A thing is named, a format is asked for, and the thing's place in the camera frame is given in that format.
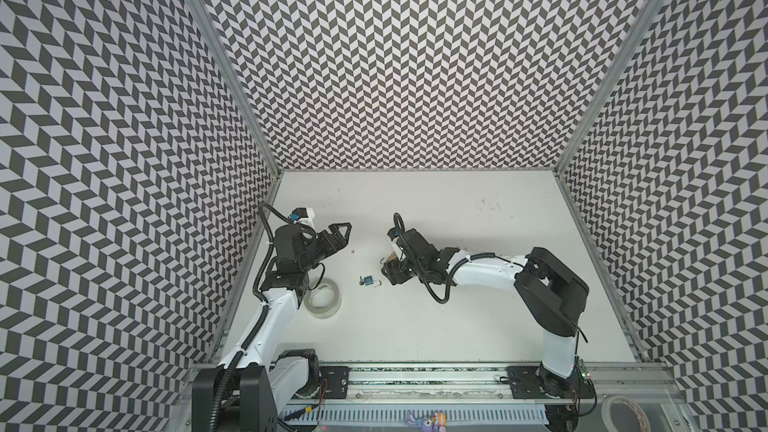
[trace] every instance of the black and white geometric wallpaper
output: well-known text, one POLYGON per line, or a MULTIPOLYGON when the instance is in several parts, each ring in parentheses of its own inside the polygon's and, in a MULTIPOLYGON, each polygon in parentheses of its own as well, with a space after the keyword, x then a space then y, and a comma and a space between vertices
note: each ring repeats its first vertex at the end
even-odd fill
POLYGON ((203 0, 281 168, 553 166, 643 0, 203 0))
POLYGON ((0 428, 160 430, 264 164, 180 0, 0 19, 0 428))
POLYGON ((768 430, 768 0, 667 0, 565 176, 704 430, 768 430))

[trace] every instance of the purple bunny toy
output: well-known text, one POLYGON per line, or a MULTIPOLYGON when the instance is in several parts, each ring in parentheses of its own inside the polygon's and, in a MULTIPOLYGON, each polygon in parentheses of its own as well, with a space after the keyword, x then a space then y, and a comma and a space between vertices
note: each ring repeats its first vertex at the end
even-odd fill
POLYGON ((446 432, 446 415, 443 412, 435 412, 431 417, 415 418, 413 412, 408 412, 406 425, 421 432, 446 432))

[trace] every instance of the chevron patterned wall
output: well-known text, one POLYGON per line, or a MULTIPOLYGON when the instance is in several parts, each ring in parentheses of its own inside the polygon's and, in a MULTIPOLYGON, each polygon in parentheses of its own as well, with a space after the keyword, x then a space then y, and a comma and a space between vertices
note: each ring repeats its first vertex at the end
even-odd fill
POLYGON ((204 0, 282 168, 553 166, 643 0, 204 0))
POLYGON ((566 178, 705 430, 768 430, 768 0, 667 0, 566 178))
POLYGON ((0 19, 0 428, 160 430, 264 164, 180 0, 0 19))

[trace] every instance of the roll of tape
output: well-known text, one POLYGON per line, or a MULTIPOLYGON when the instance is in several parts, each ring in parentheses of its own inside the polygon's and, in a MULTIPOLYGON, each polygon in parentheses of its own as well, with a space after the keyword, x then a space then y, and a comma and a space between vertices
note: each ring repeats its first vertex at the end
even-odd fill
MULTIPOLYGON (((310 284, 314 288, 317 280, 310 284)), ((341 307, 341 293, 339 286, 329 278, 324 278, 317 285, 317 288, 311 290, 304 301, 306 310, 317 318, 332 317, 341 307)))

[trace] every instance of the white tabletop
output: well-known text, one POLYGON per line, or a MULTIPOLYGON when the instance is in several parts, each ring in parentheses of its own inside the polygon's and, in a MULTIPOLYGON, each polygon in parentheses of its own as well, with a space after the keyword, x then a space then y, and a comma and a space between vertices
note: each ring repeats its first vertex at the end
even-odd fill
MULTIPOLYGON (((321 361, 519 361, 540 360, 542 328, 518 295, 465 286, 448 303, 432 300, 413 278, 390 285, 380 261, 392 251, 387 231, 399 212, 406 228, 443 247, 470 253, 527 254, 544 247, 590 287, 579 324, 586 361, 634 361, 581 236, 549 171, 487 172, 287 172, 275 207, 315 209, 315 226, 350 222, 350 244, 324 261, 326 276, 341 290, 335 316, 321 320, 304 307, 284 331, 278 353, 314 348, 321 361), (372 275, 382 286, 361 286, 372 275)), ((272 218, 273 229, 280 221, 272 218)), ((259 311, 250 292, 266 253, 262 238, 226 347, 237 342, 259 311)), ((319 275, 320 268, 311 277, 319 275)), ((433 286, 438 295, 444 286, 433 286)))

